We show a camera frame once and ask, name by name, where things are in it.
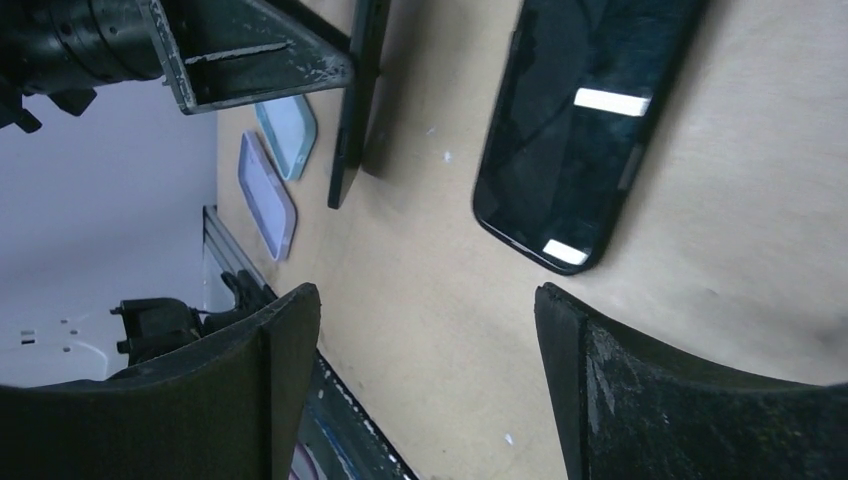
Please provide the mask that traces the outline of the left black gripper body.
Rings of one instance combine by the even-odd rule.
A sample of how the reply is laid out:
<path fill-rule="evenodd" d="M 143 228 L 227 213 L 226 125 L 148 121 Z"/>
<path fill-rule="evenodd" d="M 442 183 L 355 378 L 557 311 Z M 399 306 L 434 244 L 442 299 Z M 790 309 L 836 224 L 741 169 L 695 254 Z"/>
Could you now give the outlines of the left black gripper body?
<path fill-rule="evenodd" d="M 137 1 L 3 1 L 1 126 L 33 133 L 42 123 L 24 106 L 48 97 L 79 117 L 95 89 L 149 81 L 163 69 Z"/>

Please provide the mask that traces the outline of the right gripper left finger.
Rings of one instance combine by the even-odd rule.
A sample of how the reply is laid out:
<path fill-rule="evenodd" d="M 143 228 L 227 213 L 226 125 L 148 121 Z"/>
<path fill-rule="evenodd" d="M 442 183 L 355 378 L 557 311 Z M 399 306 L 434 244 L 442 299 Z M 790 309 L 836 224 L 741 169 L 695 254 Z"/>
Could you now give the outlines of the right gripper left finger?
<path fill-rule="evenodd" d="M 321 319 L 304 283 L 201 340 L 124 369 L 1 390 L 5 479 L 285 479 Z"/>

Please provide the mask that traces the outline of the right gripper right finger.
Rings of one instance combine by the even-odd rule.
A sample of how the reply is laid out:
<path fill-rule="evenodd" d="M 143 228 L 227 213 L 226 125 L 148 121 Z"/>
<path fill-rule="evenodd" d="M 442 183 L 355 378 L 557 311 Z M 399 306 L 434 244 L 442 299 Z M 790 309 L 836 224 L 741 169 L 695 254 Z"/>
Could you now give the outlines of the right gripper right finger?
<path fill-rule="evenodd" d="M 571 479 L 843 479 L 847 388 L 727 367 L 546 283 L 534 316 Z"/>

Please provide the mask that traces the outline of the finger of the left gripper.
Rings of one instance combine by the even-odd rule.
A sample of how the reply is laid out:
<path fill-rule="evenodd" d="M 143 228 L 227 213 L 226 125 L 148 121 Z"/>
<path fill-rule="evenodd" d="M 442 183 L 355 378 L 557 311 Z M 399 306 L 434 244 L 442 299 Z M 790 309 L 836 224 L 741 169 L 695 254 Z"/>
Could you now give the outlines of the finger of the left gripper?
<path fill-rule="evenodd" d="M 349 38 L 300 1 L 141 1 L 167 85 L 186 115 L 353 81 Z"/>

